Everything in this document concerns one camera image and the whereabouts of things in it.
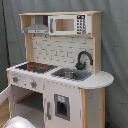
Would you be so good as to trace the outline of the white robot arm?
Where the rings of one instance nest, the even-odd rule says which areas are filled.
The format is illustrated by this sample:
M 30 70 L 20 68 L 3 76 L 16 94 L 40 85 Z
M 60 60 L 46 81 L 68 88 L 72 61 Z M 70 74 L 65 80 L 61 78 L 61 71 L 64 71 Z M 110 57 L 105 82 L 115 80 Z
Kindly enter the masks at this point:
M 32 128 L 33 125 L 25 118 L 16 116 L 9 119 L 2 128 Z

